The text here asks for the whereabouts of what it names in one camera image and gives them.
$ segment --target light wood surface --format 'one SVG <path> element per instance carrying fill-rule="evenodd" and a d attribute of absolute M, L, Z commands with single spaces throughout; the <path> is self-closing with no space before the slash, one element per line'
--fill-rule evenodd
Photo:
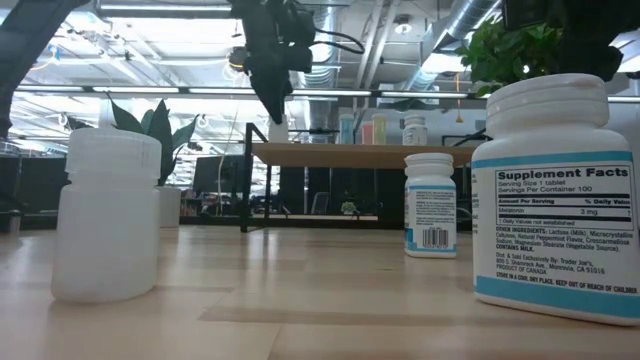
<path fill-rule="evenodd" d="M 253 153 L 268 165 L 358 169 L 404 169 L 412 154 L 439 152 L 453 155 L 454 166 L 471 161 L 473 148 L 459 146 L 253 144 Z"/>
<path fill-rule="evenodd" d="M 158 286 L 95 306 L 49 292 L 55 233 L 0 238 L 2 360 L 638 359 L 640 331 L 473 298 L 456 260 L 403 254 L 401 231 L 164 230 Z"/>

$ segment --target white plastic bottle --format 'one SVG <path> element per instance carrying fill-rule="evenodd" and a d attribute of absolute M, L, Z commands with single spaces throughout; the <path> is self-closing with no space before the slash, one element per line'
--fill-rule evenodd
<path fill-rule="evenodd" d="M 474 283 L 488 303 L 640 324 L 640 243 L 629 144 L 602 129 L 604 83 L 552 75 L 487 103 L 473 154 Z"/>
<path fill-rule="evenodd" d="M 160 143 L 115 129 L 71 134 L 51 292 L 56 299 L 106 302 L 149 291 L 159 246 Z"/>
<path fill-rule="evenodd" d="M 456 257 L 456 184 L 449 154 L 405 158 L 404 251 L 409 256 Z"/>
<path fill-rule="evenodd" d="M 424 117 L 411 115 L 404 119 L 402 145 L 427 145 L 427 127 L 424 125 Z"/>

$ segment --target shelf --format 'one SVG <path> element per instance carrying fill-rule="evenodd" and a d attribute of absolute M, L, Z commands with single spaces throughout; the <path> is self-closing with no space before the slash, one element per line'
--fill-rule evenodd
<path fill-rule="evenodd" d="M 356 169 L 404 169 L 404 158 L 419 153 L 453 155 L 454 166 L 471 161 L 473 148 L 457 146 L 255 143 L 253 153 L 267 165 Z"/>

